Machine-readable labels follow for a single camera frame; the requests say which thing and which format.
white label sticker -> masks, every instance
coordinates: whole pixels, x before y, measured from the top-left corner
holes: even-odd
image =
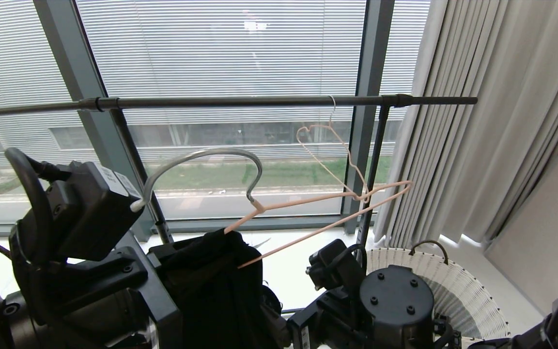
[[[122,182],[122,185],[124,185],[124,188],[126,188],[126,190],[128,190],[128,194],[130,194],[130,196],[135,196],[137,199],[141,199],[141,194],[137,191],[137,188],[135,188],[135,186],[133,186],[133,183],[130,182],[128,177],[126,177],[122,173],[117,173],[115,171],[113,173],[115,173],[115,175],[118,177],[120,182]]]
[[[98,164],[95,165],[96,168],[98,169],[98,172],[102,175],[102,178],[104,178],[104,180],[107,182],[107,185],[109,186],[109,190],[117,194],[120,194],[122,196],[128,197],[128,192],[126,191],[126,188],[124,188],[122,183],[118,181],[117,177],[115,176],[112,170],[109,170],[109,168],[100,166]]]
[[[301,343],[303,343],[303,349],[310,349],[310,328],[308,326],[301,331]]]

corrugated metal facade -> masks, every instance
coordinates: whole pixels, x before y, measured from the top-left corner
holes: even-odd
[[[109,95],[352,95],[365,0],[78,0]],[[382,93],[409,93],[428,2],[396,0]],[[69,101],[31,0],[0,1],[0,106]],[[325,122],[330,108],[126,111],[131,125]],[[392,111],[401,119],[405,110]],[[338,108],[334,121],[350,121]],[[0,117],[2,146],[36,159],[96,160],[60,150],[48,130],[81,126],[75,112]],[[308,157],[297,144],[240,146],[266,159]],[[392,153],[392,143],[383,148]],[[161,161],[198,147],[140,148]],[[344,157],[338,143],[310,145]],[[5,165],[0,154],[0,165]]]

bolt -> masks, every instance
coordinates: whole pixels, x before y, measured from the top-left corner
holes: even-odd
[[[4,315],[10,316],[18,311],[18,304],[17,303],[10,303],[4,308]]]

beige wall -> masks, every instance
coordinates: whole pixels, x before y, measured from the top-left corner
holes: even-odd
[[[544,313],[558,298],[558,159],[486,252]]]

gray curtain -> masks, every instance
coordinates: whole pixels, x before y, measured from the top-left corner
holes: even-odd
[[[414,95],[479,102],[409,109],[389,181],[415,186],[374,239],[491,241],[558,154],[558,1],[433,1],[416,74]]]

